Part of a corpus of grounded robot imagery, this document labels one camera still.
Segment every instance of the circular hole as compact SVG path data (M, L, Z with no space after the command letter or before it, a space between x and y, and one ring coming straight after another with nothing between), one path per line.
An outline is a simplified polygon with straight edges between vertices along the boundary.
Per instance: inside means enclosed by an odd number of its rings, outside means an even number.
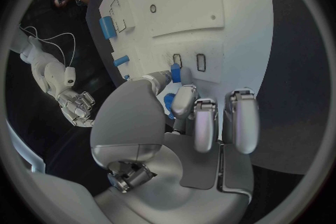
M155 13L156 12L156 6L153 4L151 5L151 12L152 13Z

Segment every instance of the dark background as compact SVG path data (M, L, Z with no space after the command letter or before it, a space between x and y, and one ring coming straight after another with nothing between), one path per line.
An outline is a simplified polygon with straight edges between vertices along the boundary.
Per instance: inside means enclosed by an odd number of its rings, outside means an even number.
M43 8L39 8L39 12L36 13L35 5L39 5L39 7ZM77 73L75 90L78 92L84 90L90 92L97 101L97 110L99 105L115 87L95 49L85 23L85 12L85 10L75 10L72 14L56 13L50 8L49 0L35 0L22 20L22 26L34 25L38 28L39 36L42 38L59 34L63 32L62 29L66 29L66 31L75 34L77 41L76 56L73 61L73 66L76 67ZM42 25L42 21L44 23L50 22L50 25ZM70 36L62 36L54 41L57 44L62 44L66 60L69 62L72 54L72 38ZM62 61L56 49L51 47L51 45L49 49L47 52L53 53L53 55ZM86 57L85 62L79 61L80 58L88 54L90 57ZM40 89L36 84L31 83L31 71L30 68L27 68L29 66L22 62L16 54L11 53L9 61L11 65L8 68L6 79L7 88L9 83L15 82L12 78L15 76L17 70L20 70L23 78L22 85L31 85L31 87L24 87L24 89L25 91L31 91L31 101L35 105L30 108L30 112L26 113L24 117L22 113L17 114L15 111L18 111L20 108L20 103L22 103L20 102L20 98L22 98L22 96L19 92L15 92L15 90L8 91L6 97L9 100L17 100L15 102L17 107L12 106L14 102L11 103L12 109L8 111L8 117L17 123L15 126L16 131L22 135L27 144L30 143L30 137L31 134L33 134L32 137L37 143L34 142L33 144L31 142L29 145L35 147L34 150L46 159L47 172L68 180L79 181L79 183L86 186L93 195L106 189L106 186L108 186L106 175L100 168L93 168L95 167L95 163L92 160L91 154L77 156L75 152L67 150L67 148L77 148L76 151L80 151L81 148L87 147L90 132L86 129L74 130L74 127L66 122L62 114L55 113L58 109L58 105L51 96L44 95L44 97L41 97L40 95L34 94L34 92L38 92ZM10 88L12 89L17 88L17 85L11 86ZM47 122L50 117L56 122L60 122L60 124L46 125L45 122ZM49 135L48 139L44 138L45 133ZM66 155L61 154L61 152L64 151L67 151ZM64 163L66 160L71 160L73 167L84 162L87 164L87 167L92 167L93 170L88 169L78 178L76 170L65 170L58 166L58 162ZM96 186L90 188L90 186L92 186L90 183L90 175L92 174L95 174L97 180L101 180L102 182L105 180L106 186L100 185L99 188ZM258 184L255 186L254 199L242 223L253 223L270 212L279 202L285 199L302 178L302 176L270 171L257 166L254 166L254 174L256 183ZM35 217L13 191L11 184L5 180L6 176L3 171L1 176L4 179L0 185L0 218L2 218L2 223L36 222ZM318 195L309 210L307 210L296 223L306 223L308 220L310 223L328 223L335 218L334 208L336 206L336 198L332 191L332 183L335 182L335 177L336 171L333 170L324 189Z

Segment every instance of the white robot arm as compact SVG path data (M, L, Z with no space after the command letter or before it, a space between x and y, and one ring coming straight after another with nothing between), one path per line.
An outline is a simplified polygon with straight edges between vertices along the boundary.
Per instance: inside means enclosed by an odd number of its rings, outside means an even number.
M60 104L63 115L78 127L92 127L90 110L95 100L88 92L78 94L71 87L76 80L73 67L65 67L53 55L42 50L37 38L27 37L18 29L11 50L19 53L20 58L31 65L32 76L43 92L52 95Z

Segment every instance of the white cable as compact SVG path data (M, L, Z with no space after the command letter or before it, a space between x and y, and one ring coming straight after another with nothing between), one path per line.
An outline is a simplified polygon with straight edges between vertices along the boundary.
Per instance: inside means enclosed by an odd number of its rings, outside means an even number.
M36 31L36 35L34 35L33 33L31 33L30 31L27 31L27 30L26 30L27 28L34 28L35 31ZM37 29L36 29L35 27L33 27L33 26L28 26L28 27L24 28L23 30L26 31L26 32L28 32L28 33L30 33L31 35L35 36L37 39L39 39L39 40L41 40L41 41L43 41L43 42L46 42L46 43L55 45L55 46L60 50L60 52L61 52L61 54L62 54L62 56L63 56L64 66L66 66L66 58L65 58L65 56L64 56L64 53L63 53L62 49L61 49L58 45L56 45L56 44L54 44L54 43L52 43L52 42L48 42L48 41L46 41L46 40L54 39L54 38L57 38L57 37L59 37L59 36L61 36L61 35L72 35L72 37L73 37L73 53L72 53L72 58L71 58L71 61L70 61L70 64L69 64L69 66L71 66L72 61L73 61L73 58L74 58L74 53L75 53L75 51L76 51L76 38L74 37L73 34L71 34L70 32L65 32L65 33L63 33L63 34L59 34L59 35L54 36L54 37L52 37L52 38L40 39L40 38L38 38L38 31L37 31Z

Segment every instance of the wire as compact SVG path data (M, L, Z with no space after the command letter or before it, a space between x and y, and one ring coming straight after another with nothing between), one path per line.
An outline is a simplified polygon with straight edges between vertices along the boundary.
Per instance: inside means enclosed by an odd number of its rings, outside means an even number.
M27 31L27 30L26 30L27 28L33 28L33 29L35 29L36 35L34 35L33 33L31 33L30 31ZM52 38L40 39L40 38L38 38L38 31L37 31L37 29L36 29L35 27L33 27L33 26L28 26L28 27L24 28L23 30L26 31L26 32L28 32L28 33L30 33L31 35L35 36L37 39L39 39L39 40L41 40L41 41L43 41L43 42L46 42L46 43L48 43L48 44L55 45L55 46L60 50L60 52L61 52L61 54L62 54L62 56L63 56L64 66L66 66L66 58L65 58L65 56L64 56L64 53L63 53L62 49L61 49L58 45L56 45L55 43L48 42L48 41L46 41L46 40L54 39L54 38L57 38L57 37L59 37L59 36L61 36L61 35L71 35L72 38L73 38L73 53L72 53L72 57L71 57L70 64L69 64L69 66L71 66L72 61L73 61L73 58L74 58L74 53L75 53L75 51L76 51L76 38L74 37L74 35L73 35L72 33L70 33L70 32L65 32L65 33L59 34L59 35L57 35L57 36L54 36L54 37L52 37Z

